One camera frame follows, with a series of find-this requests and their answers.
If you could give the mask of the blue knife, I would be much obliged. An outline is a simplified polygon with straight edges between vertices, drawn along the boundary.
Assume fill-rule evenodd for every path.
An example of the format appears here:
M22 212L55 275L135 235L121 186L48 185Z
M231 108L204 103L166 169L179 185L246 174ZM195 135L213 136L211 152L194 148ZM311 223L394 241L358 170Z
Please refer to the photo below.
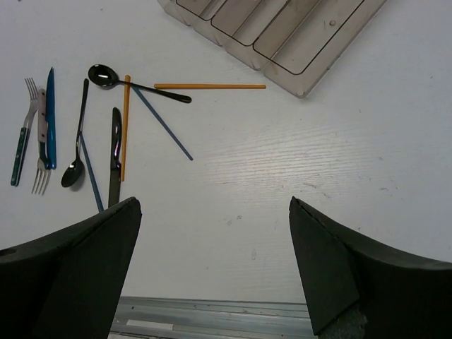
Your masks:
M55 87L54 68L51 67L47 77L46 87L46 122L47 122L47 158L49 168L57 168L57 142L56 142L56 121L55 121Z

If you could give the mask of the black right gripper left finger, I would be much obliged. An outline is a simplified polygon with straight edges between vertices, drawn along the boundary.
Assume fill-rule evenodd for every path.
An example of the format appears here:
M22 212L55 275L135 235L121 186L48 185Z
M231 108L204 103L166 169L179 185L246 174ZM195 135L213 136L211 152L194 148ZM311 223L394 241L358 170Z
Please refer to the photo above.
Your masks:
M2 338L107 338L141 226L135 197L1 250Z

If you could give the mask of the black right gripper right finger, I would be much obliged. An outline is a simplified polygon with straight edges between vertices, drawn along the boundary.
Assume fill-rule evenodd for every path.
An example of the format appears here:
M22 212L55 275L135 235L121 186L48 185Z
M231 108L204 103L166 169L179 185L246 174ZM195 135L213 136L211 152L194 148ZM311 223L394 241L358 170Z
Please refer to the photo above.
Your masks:
M317 337L451 337L449 262L378 242L298 198L289 219Z

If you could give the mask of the black steak knife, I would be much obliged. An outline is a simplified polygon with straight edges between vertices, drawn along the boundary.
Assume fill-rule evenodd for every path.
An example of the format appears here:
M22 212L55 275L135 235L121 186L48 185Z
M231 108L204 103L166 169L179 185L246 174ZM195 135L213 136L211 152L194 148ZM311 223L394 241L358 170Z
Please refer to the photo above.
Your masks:
M121 112L114 107L112 109L112 131L110 147L110 175L109 175L109 197L108 208L118 204L121 190L121 139L122 121Z

